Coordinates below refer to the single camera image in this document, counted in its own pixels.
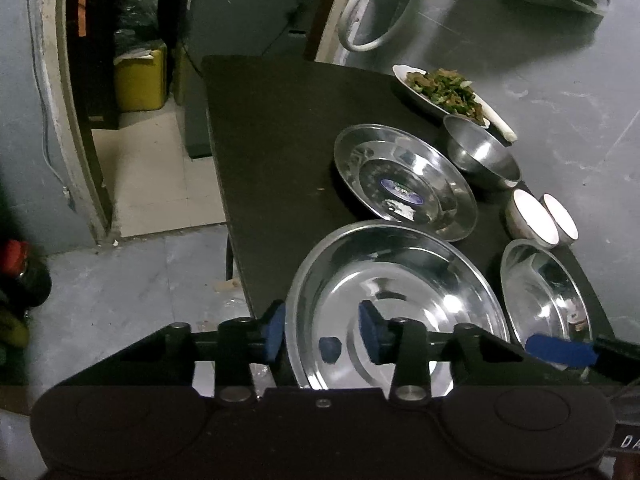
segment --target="table leg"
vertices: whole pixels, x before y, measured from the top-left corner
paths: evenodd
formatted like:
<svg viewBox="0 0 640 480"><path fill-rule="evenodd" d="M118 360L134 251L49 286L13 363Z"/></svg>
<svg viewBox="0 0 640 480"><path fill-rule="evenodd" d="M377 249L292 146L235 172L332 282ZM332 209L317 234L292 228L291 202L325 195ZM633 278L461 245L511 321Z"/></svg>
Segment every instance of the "table leg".
<svg viewBox="0 0 640 480"><path fill-rule="evenodd" d="M231 236L226 236L226 262L225 262L225 280L231 280L234 276L234 252L231 248Z"/></svg>

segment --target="black tabletop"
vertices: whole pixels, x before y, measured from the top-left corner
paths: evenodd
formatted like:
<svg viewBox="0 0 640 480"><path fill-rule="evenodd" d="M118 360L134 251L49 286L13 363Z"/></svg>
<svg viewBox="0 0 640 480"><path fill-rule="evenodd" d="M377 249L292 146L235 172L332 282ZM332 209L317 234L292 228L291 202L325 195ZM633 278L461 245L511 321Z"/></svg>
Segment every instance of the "black tabletop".
<svg viewBox="0 0 640 480"><path fill-rule="evenodd" d="M338 133L359 123L394 126L438 146L438 127L401 99L392 76L298 59L210 56L203 61L212 144L234 256L252 313L284 299L322 238L373 218L333 167ZM499 263L510 241L508 193L481 194L478 224L454 243L500 298ZM574 277L594 335L613 336L572 252L554 250Z"/></svg>

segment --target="yellow container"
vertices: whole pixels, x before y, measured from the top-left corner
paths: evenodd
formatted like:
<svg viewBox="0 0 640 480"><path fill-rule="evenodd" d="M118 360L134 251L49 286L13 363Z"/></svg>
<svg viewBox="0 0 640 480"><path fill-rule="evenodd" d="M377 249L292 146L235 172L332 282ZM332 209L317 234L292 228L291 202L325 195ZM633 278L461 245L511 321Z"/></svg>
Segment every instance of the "yellow container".
<svg viewBox="0 0 640 480"><path fill-rule="evenodd" d="M121 112L162 108L166 99L166 45L159 42L144 57L116 59L114 82Z"/></svg>

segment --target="red object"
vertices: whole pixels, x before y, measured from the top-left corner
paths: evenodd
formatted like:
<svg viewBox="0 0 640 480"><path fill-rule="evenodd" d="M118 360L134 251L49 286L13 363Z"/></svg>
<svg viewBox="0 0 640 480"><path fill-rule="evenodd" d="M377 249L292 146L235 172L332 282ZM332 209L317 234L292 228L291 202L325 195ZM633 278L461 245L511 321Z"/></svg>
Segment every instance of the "red object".
<svg viewBox="0 0 640 480"><path fill-rule="evenodd" d="M17 278L24 270L28 254L29 244L27 242L9 240L0 253L0 272L6 276Z"/></svg>

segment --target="stainless steel basin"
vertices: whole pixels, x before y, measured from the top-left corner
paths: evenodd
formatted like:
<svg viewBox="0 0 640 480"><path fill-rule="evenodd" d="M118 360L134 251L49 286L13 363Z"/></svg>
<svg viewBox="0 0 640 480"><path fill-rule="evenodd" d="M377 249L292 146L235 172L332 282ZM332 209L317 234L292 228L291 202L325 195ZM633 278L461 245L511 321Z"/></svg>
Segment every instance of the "stainless steel basin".
<svg viewBox="0 0 640 480"><path fill-rule="evenodd" d="M574 279L550 252L514 240L500 266L507 314L521 345L533 334L587 342L591 324Z"/></svg>
<svg viewBox="0 0 640 480"><path fill-rule="evenodd" d="M300 386L378 386L388 394L394 365L367 357L358 329L362 300L386 319L417 319L433 332L471 322L508 339L494 293L452 245L396 222L359 222L313 248L287 295L287 351ZM431 379L433 395L446 394L449 364L431 363Z"/></svg>

